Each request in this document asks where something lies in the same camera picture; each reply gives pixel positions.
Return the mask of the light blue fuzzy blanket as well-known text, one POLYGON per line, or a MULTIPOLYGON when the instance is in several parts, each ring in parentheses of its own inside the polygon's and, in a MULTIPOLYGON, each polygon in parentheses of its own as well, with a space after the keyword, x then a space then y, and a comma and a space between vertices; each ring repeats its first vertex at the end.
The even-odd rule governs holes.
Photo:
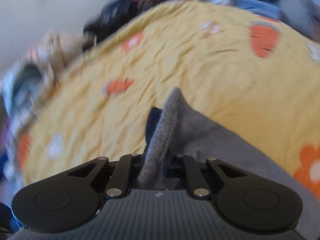
POLYGON ((272 18, 274 20, 280 21, 283 16, 283 12, 280 8, 259 0, 233 0, 233 3, 238 9, 250 11, 254 14, 272 18))

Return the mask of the grey sweater with navy sleeves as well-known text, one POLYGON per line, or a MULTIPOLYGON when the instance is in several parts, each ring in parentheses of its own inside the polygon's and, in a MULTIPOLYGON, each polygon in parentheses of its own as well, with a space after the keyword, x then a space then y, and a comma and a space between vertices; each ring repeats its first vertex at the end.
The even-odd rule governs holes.
POLYGON ((189 155, 201 163, 215 157, 297 192, 303 201, 297 231, 306 239, 319 239, 319 200, 263 152, 192 109, 179 88, 172 90, 162 110, 150 111, 145 137, 148 151, 137 178, 139 187, 175 189, 179 179, 164 175, 165 159, 173 154, 189 155))

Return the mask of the beige jacket on floor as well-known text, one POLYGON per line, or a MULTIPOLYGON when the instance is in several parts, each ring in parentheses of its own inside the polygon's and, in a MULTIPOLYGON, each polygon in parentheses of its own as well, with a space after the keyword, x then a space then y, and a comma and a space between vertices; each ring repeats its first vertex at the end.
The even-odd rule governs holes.
POLYGON ((58 79, 68 65, 82 53, 82 47, 87 41, 82 35, 50 30, 38 45, 28 49, 23 59, 39 67, 49 66, 53 76, 58 79))

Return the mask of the dark clothes beside bed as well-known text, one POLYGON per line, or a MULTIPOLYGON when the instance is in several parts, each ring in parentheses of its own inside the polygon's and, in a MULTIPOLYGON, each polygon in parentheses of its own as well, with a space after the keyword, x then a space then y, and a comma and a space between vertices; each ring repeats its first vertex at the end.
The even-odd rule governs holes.
POLYGON ((115 33, 123 25, 143 12, 166 0, 115 0, 103 7, 100 15, 83 27, 83 35, 89 39, 89 48, 115 33))

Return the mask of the yellow carrot print quilt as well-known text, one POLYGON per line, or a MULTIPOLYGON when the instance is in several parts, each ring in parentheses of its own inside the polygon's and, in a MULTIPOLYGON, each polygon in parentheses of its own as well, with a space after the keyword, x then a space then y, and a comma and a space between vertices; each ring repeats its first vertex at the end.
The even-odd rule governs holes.
POLYGON ((283 22, 167 2, 81 55, 23 138, 23 185, 139 152, 173 88, 319 195, 319 43, 283 22))

